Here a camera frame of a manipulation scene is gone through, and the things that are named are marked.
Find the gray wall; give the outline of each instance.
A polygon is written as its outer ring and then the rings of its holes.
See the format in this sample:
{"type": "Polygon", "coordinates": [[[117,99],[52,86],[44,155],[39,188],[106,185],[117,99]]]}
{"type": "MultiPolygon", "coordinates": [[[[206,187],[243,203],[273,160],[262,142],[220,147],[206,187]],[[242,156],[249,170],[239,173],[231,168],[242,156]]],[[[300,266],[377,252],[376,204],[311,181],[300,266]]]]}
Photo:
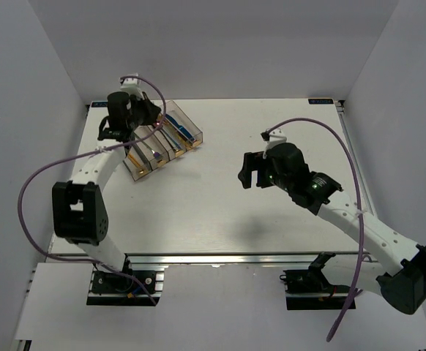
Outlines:
{"type": "Polygon", "coordinates": [[[30,0],[85,102],[140,72],[170,98],[346,98],[396,0],[30,0]]]}
{"type": "Polygon", "coordinates": [[[425,244],[426,1],[399,3],[346,107],[379,216],[425,244]]]}
{"type": "MultiPolygon", "coordinates": [[[[40,165],[76,151],[84,116],[28,2],[0,0],[0,351],[10,347],[39,259],[18,224],[18,191],[40,165]]],[[[42,246],[51,237],[51,187],[68,170],[47,172],[26,196],[26,218],[42,246]]]]}

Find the black label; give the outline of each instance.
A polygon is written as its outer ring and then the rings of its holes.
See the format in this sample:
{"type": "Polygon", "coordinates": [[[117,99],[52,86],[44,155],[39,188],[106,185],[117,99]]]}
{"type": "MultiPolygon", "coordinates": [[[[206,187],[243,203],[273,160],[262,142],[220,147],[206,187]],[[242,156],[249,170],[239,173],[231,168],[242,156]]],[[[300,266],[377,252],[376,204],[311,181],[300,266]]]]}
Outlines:
{"type": "Polygon", "coordinates": [[[333,99],[307,99],[309,105],[333,105],[333,99]]]}
{"type": "Polygon", "coordinates": [[[107,101],[93,101],[91,103],[91,107],[107,107],[108,102],[107,101]]]}

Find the clear plastic organizer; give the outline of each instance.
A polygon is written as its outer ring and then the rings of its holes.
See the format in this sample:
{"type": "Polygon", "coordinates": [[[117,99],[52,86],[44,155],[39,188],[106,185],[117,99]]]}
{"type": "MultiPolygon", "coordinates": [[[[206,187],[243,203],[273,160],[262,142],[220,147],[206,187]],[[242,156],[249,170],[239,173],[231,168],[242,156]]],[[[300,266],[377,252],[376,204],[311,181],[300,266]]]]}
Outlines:
{"type": "MultiPolygon", "coordinates": [[[[124,163],[134,181],[164,166],[169,161],[193,150],[203,142],[203,133],[174,102],[166,104],[166,119],[161,129],[148,139],[136,143],[124,163]]],[[[154,126],[138,127],[136,138],[147,136],[161,121],[154,126]]]]}

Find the tabletop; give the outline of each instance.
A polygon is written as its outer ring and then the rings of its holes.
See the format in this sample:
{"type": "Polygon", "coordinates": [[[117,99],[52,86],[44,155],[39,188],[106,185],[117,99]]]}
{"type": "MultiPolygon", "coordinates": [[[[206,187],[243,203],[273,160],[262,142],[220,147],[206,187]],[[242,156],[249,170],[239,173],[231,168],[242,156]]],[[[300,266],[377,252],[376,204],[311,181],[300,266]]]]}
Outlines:
{"type": "MultiPolygon", "coordinates": [[[[354,251],[356,243],[291,201],[276,187],[244,190],[237,178],[245,152],[264,149],[260,133],[295,117],[328,124],[344,138],[334,105],[307,99],[197,99],[175,103],[203,132],[203,144],[133,181],[124,165],[103,197],[108,234],[129,254],[354,251]]],[[[78,153],[94,149],[106,107],[91,107],[78,153]]],[[[324,128],[306,122],[282,128],[311,170],[333,177],[354,197],[348,160],[324,128]]],[[[75,163],[79,170],[84,160],[75,163]]],[[[82,253],[53,237],[51,252],[82,253]]]]}

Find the cable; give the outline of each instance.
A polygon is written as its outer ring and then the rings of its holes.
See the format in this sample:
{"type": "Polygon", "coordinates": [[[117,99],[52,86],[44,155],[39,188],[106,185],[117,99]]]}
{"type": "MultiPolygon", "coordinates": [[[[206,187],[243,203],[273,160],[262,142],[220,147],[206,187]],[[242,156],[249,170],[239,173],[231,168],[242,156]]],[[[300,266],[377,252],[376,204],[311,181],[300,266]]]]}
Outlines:
{"type": "MultiPolygon", "coordinates": [[[[354,166],[353,160],[351,159],[350,151],[348,151],[345,143],[343,142],[342,138],[336,133],[336,131],[334,131],[331,127],[329,127],[328,125],[320,121],[316,121],[310,118],[300,117],[300,118],[292,118],[292,119],[283,121],[277,124],[276,126],[273,126],[272,128],[266,130],[265,133],[269,134],[270,132],[274,131],[276,128],[280,128],[281,126],[284,126],[285,124],[288,124],[291,122],[297,122],[297,121],[306,121],[306,122],[317,124],[327,129],[329,132],[333,134],[335,138],[337,138],[350,164],[351,173],[353,174],[354,186],[356,188],[356,207],[358,208],[359,211],[361,211],[362,210],[361,191],[359,189],[359,182],[358,182],[358,176],[356,174],[356,168],[354,166]]],[[[365,245],[365,223],[364,223],[363,215],[361,213],[358,215],[358,220],[359,220],[359,243],[358,243],[359,247],[358,247],[358,258],[356,260],[356,267],[354,270],[353,280],[351,281],[350,290],[348,295],[346,296],[345,303],[343,304],[343,307],[340,310],[340,313],[338,314],[337,319],[333,323],[332,327],[330,328],[329,334],[327,335],[327,338],[326,338],[327,342],[330,342],[333,339],[338,327],[340,326],[340,323],[343,320],[343,317],[345,316],[345,313],[349,310],[351,303],[353,302],[354,298],[356,297],[356,294],[358,293],[358,290],[356,289],[356,283],[358,282],[359,272],[361,271],[361,264],[363,260],[363,251],[364,251],[364,245],[365,245]]]]}
{"type": "Polygon", "coordinates": [[[112,151],[112,150],[114,150],[116,148],[123,148],[125,146],[132,146],[133,144],[140,143],[140,142],[148,139],[157,130],[159,130],[159,129],[162,128],[162,125],[163,125],[164,120],[166,118],[166,100],[165,100],[164,96],[162,95],[161,91],[153,83],[151,83],[149,80],[147,80],[145,78],[142,78],[142,77],[138,77],[138,76],[135,76],[135,75],[125,75],[124,77],[121,77],[120,79],[121,80],[125,80],[127,78],[135,78],[135,79],[139,79],[139,80],[143,81],[144,83],[146,83],[149,86],[151,86],[160,95],[160,99],[162,101],[162,118],[161,118],[159,124],[156,126],[156,128],[154,128],[145,137],[142,137],[140,139],[131,140],[131,141],[128,141],[126,143],[120,143],[120,144],[117,144],[117,145],[114,145],[114,146],[108,146],[106,148],[98,148],[97,150],[94,150],[94,151],[85,152],[83,154],[79,154],[79,155],[76,155],[76,156],[66,157],[64,159],[60,159],[58,161],[51,162],[48,165],[42,166],[41,168],[39,168],[38,170],[36,170],[34,173],[32,173],[29,176],[29,178],[26,179],[26,181],[24,182],[23,186],[21,187],[20,193],[18,195],[18,218],[19,218],[19,221],[20,221],[21,228],[23,228],[24,235],[28,239],[29,243],[40,254],[42,254],[43,256],[45,256],[47,258],[51,258],[52,260],[57,260],[57,261],[73,262],[73,263],[92,263],[94,265],[101,265],[103,268],[105,268],[106,270],[110,271],[111,273],[114,273],[114,274],[116,274],[118,276],[123,276],[123,277],[128,278],[128,279],[132,280],[133,282],[135,282],[148,295],[148,298],[150,299],[150,301],[154,305],[156,305],[156,301],[153,299],[153,297],[151,296],[151,294],[149,293],[149,291],[145,288],[144,284],[142,284],[135,276],[131,276],[129,274],[118,272],[115,269],[112,269],[111,267],[108,267],[107,265],[103,264],[102,262],[100,262],[98,260],[91,259],[91,258],[65,258],[65,257],[56,256],[54,254],[50,254],[50,253],[46,252],[45,250],[43,250],[36,243],[36,241],[32,238],[32,235],[29,232],[28,227],[26,226],[26,222],[24,220],[24,215],[23,215],[23,197],[24,197],[24,192],[26,191],[27,187],[32,182],[32,180],[34,178],[36,178],[40,173],[42,173],[45,170],[48,170],[49,168],[52,168],[54,166],[61,165],[62,163],[75,161],[76,159],[82,159],[84,157],[88,157],[88,156],[92,156],[92,155],[97,155],[97,154],[100,154],[100,153],[106,152],[106,151],[112,151]]]}

